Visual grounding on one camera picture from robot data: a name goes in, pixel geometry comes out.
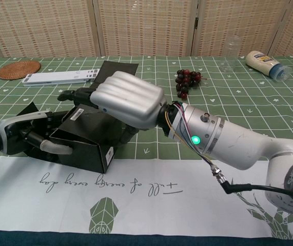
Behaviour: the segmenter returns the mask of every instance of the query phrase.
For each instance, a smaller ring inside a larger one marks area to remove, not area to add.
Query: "white robotic hand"
[[[243,189],[267,190],[266,197],[271,203],[293,213],[292,139],[267,137],[187,104],[168,105],[161,88],[124,72],[115,72],[89,94],[71,91],[61,100],[68,98],[78,98],[80,103],[86,104],[88,101],[91,106],[138,129],[159,125],[166,136],[187,143],[206,160],[227,193]],[[267,157],[268,186],[230,186],[220,169],[203,154],[240,170],[250,168],[261,156]]]

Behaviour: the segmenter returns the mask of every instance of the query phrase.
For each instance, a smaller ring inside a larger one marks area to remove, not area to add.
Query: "white label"
[[[111,148],[109,149],[109,151],[106,153],[106,156],[105,156],[107,166],[109,166],[113,154],[114,154],[114,149],[113,149],[113,147],[111,147]]]
[[[70,118],[70,120],[76,120],[84,112],[84,109],[78,109],[76,113]]]

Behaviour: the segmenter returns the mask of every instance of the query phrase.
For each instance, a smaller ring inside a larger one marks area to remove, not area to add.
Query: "clear plastic bottle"
[[[241,42],[238,36],[229,36],[226,39],[222,56],[219,58],[219,69],[222,72],[232,72],[237,66]]]

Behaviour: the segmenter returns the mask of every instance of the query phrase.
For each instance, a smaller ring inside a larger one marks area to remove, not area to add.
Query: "bunch of grapes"
[[[175,80],[177,83],[177,96],[183,100],[187,99],[188,89],[198,86],[201,79],[202,76],[200,72],[190,72],[188,69],[178,70],[177,78]]]

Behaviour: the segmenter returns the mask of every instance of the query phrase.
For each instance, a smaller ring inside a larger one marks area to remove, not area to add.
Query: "barcode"
[[[84,109],[78,109],[75,114],[70,118],[70,120],[76,120],[83,113]]]

